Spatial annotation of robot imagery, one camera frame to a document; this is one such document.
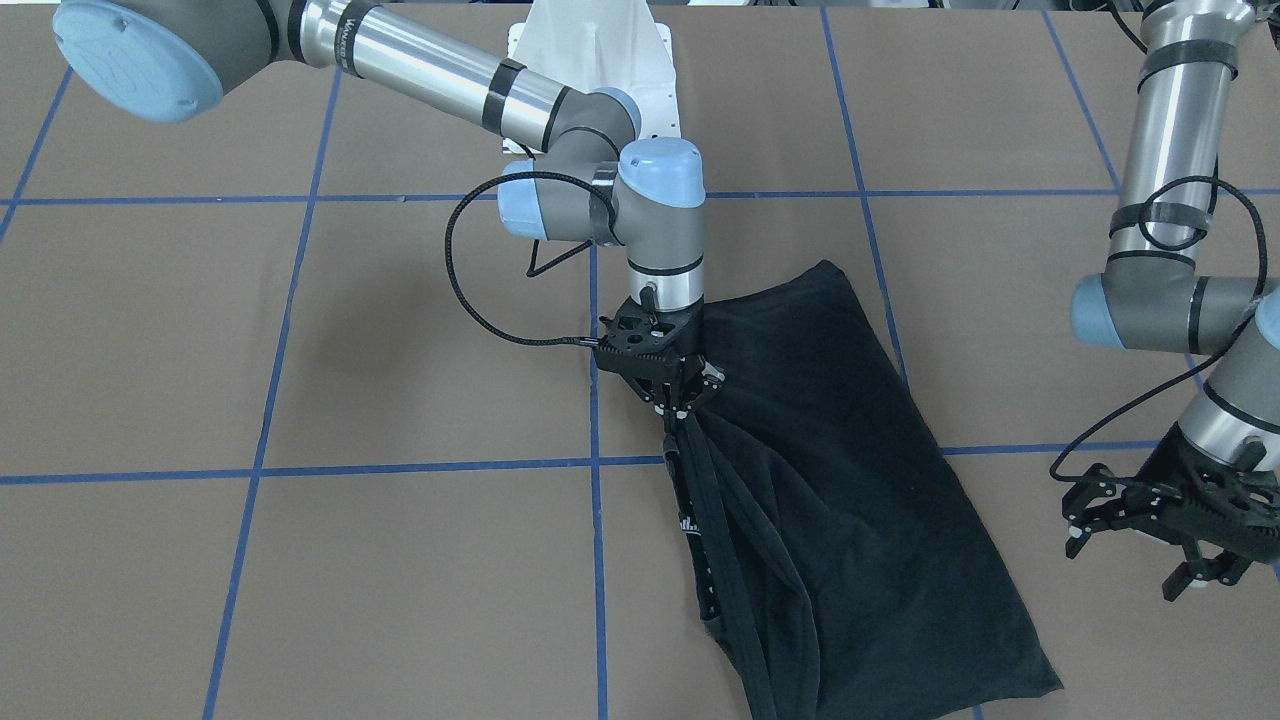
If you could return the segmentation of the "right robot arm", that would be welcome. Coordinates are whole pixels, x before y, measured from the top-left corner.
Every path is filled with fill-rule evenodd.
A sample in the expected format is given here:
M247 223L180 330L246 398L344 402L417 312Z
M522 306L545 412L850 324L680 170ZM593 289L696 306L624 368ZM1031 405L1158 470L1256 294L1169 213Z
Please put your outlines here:
M477 197L465 195L444 232L460 306L486 332L527 347L589 348L673 432L724 386L707 356L707 201L699 149L650 135L622 88L573 88L512 56L412 20L378 1L63 1L52 40L113 106L175 124L211 111L269 67L334 70L516 143L525 158L484 183L503 227L573 252L622 247L628 291L602 333L531 338L503 331L466 297L454 233Z

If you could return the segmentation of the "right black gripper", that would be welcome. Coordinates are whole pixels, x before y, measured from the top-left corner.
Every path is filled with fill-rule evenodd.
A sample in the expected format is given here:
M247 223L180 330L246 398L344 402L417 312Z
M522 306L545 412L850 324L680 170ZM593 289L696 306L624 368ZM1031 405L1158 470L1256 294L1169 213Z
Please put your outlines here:
M634 364L628 377L643 398L655 401L667 436L675 436L684 413L698 410L724 386L724 373L696 350L626 348L625 355Z

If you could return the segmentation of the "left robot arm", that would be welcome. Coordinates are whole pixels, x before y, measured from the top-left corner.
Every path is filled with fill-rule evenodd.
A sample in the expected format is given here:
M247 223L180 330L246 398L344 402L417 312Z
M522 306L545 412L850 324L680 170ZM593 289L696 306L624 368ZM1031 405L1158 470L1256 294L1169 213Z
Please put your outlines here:
M1170 602L1277 561L1277 281L1260 211L1219 164L1240 41L1276 23L1275 1L1147 3L1108 258L1071 300L1082 342L1201 356L1203 384L1142 468L1097 462L1068 477L1061 506L1069 557L1106 530L1179 547Z

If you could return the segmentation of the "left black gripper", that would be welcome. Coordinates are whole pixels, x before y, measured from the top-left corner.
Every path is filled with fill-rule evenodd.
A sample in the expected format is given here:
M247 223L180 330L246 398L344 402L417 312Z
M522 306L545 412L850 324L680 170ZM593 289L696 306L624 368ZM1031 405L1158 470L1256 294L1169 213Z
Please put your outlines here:
M1170 546L1187 536L1224 551L1207 559L1198 544L1184 544L1184 561L1162 583L1164 600L1213 582L1235 587L1254 561L1279 556L1277 478L1261 469L1266 456L1261 438L1251 436L1236 462L1224 464L1174 425L1142 466L1140 482L1096 462L1071 478L1062 497L1065 555L1078 556L1105 530L1133 530Z

